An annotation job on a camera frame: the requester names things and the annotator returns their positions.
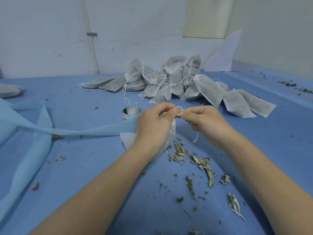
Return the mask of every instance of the metal bracket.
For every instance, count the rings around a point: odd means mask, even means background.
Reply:
[[[91,36],[91,37],[98,36],[98,33],[86,32],[86,34],[87,34],[87,36]]]

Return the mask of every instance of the person's left hand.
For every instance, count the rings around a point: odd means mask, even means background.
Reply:
[[[163,112],[167,112],[164,118],[159,118],[159,115]],[[167,102],[145,110],[137,120],[137,134],[134,145],[139,146],[141,150],[148,150],[151,158],[156,156],[166,142],[176,114],[180,112],[181,110],[176,109],[174,104]]]

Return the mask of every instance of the person's right arm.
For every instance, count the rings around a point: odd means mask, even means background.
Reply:
[[[313,233],[313,197],[234,130],[214,106],[188,108],[180,117],[230,157],[276,234]]]

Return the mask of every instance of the person's right hand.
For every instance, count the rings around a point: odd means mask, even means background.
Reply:
[[[198,106],[185,109],[179,117],[186,120],[193,130],[200,131],[214,146],[225,150],[237,131],[224,119],[214,106]]]

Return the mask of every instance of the blue tabletop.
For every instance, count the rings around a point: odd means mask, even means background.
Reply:
[[[257,115],[256,118],[242,119],[228,113],[223,104],[219,110],[236,130],[313,195],[311,105],[301,104],[281,93],[277,94],[261,83],[249,82],[251,76],[246,73],[205,74],[212,79],[219,78],[227,83],[230,89],[244,89],[277,105],[268,118]],[[99,75],[0,79],[0,83],[17,84],[26,88],[22,95],[7,99],[9,102],[15,103],[30,98],[46,99],[46,107],[54,127],[84,130],[123,120],[121,110],[125,107],[125,101],[121,91],[83,91],[77,85],[96,77]],[[272,85],[280,84],[275,80],[272,82]],[[127,92],[127,97],[132,103],[141,100],[134,92]],[[313,94],[305,97],[311,99]],[[138,106],[143,110],[153,106],[148,104],[148,101],[144,99]],[[182,101],[173,97],[171,102],[185,109],[196,106],[198,102],[202,104],[204,98]],[[33,123],[36,123],[39,115],[38,110],[20,113]],[[191,165],[189,160],[186,159],[182,165],[169,162],[168,153],[165,152],[144,169],[146,174],[138,178],[106,234],[156,234],[157,231],[166,235],[187,234],[192,226],[203,234],[273,234],[260,205],[225,153],[213,147],[202,135],[197,143],[192,143],[197,133],[182,119],[177,119],[176,124],[176,137],[185,142],[186,149],[194,150],[199,157],[211,157],[210,166],[217,174],[214,179],[216,186],[209,189],[206,186],[208,179],[205,172]],[[0,147],[0,199],[5,197],[10,189],[14,172],[27,152],[32,134],[31,130],[19,130]],[[66,136],[52,143],[47,161],[32,180],[32,183],[39,182],[39,190],[32,191],[30,187],[25,189],[14,209],[1,224],[0,234],[27,234],[124,151],[119,136]],[[56,162],[60,156],[66,159]],[[223,174],[231,176],[231,184],[219,183]],[[195,196],[202,196],[206,198],[205,201],[197,202],[191,198],[186,186],[186,175],[193,180]],[[158,180],[167,189],[160,189]],[[247,223],[230,210],[227,202],[228,192],[237,197]],[[181,204],[176,203],[175,199],[182,196],[184,201]]]

